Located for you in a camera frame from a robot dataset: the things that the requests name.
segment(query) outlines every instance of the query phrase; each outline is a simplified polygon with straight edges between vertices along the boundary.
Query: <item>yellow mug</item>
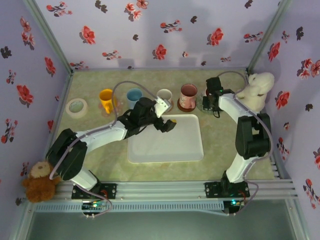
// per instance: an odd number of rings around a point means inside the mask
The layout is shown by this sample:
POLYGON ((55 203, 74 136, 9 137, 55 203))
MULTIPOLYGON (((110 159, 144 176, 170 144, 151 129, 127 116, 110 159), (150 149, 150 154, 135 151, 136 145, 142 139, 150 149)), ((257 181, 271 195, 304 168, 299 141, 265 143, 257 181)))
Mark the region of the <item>yellow mug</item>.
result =
MULTIPOLYGON (((102 106, 104 107, 107 114, 112 113, 114 108, 112 106, 111 98, 112 98, 112 89, 104 89, 100 92, 99 98, 102 106)), ((114 106, 117 106, 116 96, 113 96, 114 106)))

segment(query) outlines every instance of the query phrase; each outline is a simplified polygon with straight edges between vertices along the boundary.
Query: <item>cup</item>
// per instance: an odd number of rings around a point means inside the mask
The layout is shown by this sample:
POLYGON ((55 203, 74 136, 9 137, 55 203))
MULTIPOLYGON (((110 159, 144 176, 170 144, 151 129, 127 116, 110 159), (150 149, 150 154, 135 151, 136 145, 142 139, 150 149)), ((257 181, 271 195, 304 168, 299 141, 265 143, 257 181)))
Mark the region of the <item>cup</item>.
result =
POLYGON ((171 107, 169 109, 167 109, 165 112, 167 113, 167 112, 171 111, 171 109, 174 106, 174 103, 172 101, 172 92, 168 89, 160 89, 156 93, 156 96, 159 98, 162 98, 163 100, 167 100, 171 104, 171 107))
POLYGON ((126 100, 129 109, 134 109, 136 103, 143 97, 143 93, 139 88, 132 88, 126 93, 126 100))
MULTIPOLYGON (((112 106, 112 89, 104 89, 100 92, 99 98, 103 108, 105 109, 107 114, 113 112, 114 107, 112 106)), ((117 106, 117 99, 116 96, 113 96, 114 105, 117 106)))
POLYGON ((193 84, 185 84, 181 87, 178 108, 183 112, 191 112, 196 108, 196 95, 198 89, 193 84))

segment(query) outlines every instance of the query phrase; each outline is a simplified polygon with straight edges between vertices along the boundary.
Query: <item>masking tape roll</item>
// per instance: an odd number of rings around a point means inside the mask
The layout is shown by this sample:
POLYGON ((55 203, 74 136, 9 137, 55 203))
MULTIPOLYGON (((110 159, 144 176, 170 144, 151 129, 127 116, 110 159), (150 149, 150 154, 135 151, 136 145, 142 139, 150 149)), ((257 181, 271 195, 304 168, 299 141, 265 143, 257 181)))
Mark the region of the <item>masking tape roll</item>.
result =
POLYGON ((66 113, 73 119, 82 118, 87 114, 88 110, 88 104, 82 98, 72 99, 65 106, 66 113))

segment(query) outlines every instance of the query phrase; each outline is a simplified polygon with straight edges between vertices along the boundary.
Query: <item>white tray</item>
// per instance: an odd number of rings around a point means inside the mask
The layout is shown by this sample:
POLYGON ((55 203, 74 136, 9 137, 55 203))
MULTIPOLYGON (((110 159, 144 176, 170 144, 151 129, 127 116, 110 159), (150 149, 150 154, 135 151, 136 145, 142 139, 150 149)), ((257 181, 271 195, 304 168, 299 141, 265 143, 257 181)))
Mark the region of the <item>white tray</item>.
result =
POLYGON ((199 119, 194 114, 164 115, 175 119, 169 132, 156 130, 153 125, 138 135, 129 137, 127 159, 131 163, 167 163, 199 161, 204 157, 199 119))

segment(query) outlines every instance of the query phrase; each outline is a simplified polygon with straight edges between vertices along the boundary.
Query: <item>brown teddy bear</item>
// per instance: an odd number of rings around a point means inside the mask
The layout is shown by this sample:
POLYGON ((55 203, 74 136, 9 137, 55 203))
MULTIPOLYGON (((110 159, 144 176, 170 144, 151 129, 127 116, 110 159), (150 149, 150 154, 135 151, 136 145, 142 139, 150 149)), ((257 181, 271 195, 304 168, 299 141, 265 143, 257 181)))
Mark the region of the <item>brown teddy bear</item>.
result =
POLYGON ((53 167, 47 161, 37 162, 30 170, 28 178, 22 181, 26 188, 26 197, 32 203, 39 203, 52 199, 56 192, 56 185, 61 181, 58 176, 53 180, 49 175, 53 167))

